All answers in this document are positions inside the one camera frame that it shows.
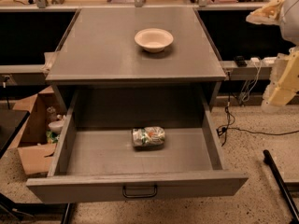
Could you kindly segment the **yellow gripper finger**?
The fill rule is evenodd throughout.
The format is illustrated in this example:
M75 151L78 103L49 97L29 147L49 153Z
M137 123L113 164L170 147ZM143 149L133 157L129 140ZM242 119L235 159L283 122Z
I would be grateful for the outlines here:
M272 0L258 8L246 17L246 22L252 24L279 25L281 22L281 9L285 0Z
M299 50L279 54L272 65L262 107L283 107L299 92Z

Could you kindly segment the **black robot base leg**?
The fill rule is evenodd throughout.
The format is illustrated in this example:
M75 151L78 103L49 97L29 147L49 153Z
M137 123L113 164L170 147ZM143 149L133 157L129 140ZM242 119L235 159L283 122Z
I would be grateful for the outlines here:
M280 192L281 192L286 204L288 205L289 211L292 214L292 221L290 222L290 224L299 224L299 210L297 209L296 204L293 201L293 198L289 192L288 186L284 182L284 180L274 162L274 159L272 158L272 155L270 154L270 152L267 149L265 149L263 151L263 155L264 155L263 161L271 169L273 177L276 179L276 182L278 184Z

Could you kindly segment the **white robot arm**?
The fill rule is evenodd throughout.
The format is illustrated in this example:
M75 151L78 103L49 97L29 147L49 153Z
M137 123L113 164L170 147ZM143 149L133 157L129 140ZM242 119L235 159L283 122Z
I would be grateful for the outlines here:
M250 12L246 22L278 25L282 38L294 44L288 55L276 57L263 93L263 112L276 112L299 92L299 0L272 0Z

